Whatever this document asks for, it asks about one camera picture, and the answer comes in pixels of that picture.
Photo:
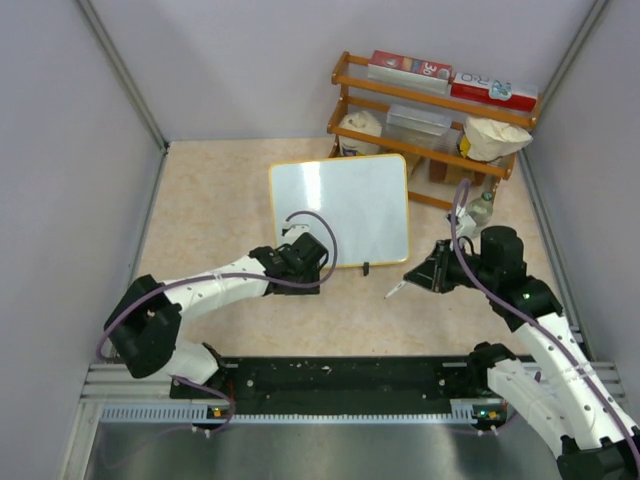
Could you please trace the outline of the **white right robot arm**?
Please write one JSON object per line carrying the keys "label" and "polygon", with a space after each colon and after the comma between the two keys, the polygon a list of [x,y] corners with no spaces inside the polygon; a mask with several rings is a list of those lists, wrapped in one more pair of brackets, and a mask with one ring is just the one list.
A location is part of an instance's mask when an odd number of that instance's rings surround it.
{"label": "white right robot arm", "polygon": [[506,400],[545,442],[564,479],[636,479],[639,426],[604,385],[578,345],[548,285],[529,275],[524,243],[507,226],[491,226],[480,250],[468,254],[439,240],[405,273],[404,282],[445,294],[476,289],[525,345],[541,386],[504,345],[480,343],[467,358],[467,384],[476,394]]}

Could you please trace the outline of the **yellow framed whiteboard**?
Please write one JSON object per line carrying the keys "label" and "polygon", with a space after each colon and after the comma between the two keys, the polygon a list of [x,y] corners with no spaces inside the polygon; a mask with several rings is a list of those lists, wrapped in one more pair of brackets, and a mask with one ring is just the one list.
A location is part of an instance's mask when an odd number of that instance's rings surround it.
{"label": "yellow framed whiteboard", "polygon": [[386,266],[411,254],[406,160],[399,154],[275,164],[269,190],[276,244],[306,227],[339,267]]}

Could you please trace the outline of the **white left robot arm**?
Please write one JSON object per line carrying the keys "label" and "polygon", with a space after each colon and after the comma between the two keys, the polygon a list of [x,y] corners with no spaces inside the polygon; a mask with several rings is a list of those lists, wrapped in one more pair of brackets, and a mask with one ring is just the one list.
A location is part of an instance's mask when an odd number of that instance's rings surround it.
{"label": "white left robot arm", "polygon": [[205,396],[226,387],[226,366],[205,342],[181,338],[188,322],[232,303],[268,295],[314,295],[328,249],[304,232],[277,248],[261,246],[218,269],[180,280],[136,279],[104,324],[105,339],[129,374],[165,374],[193,384]]}

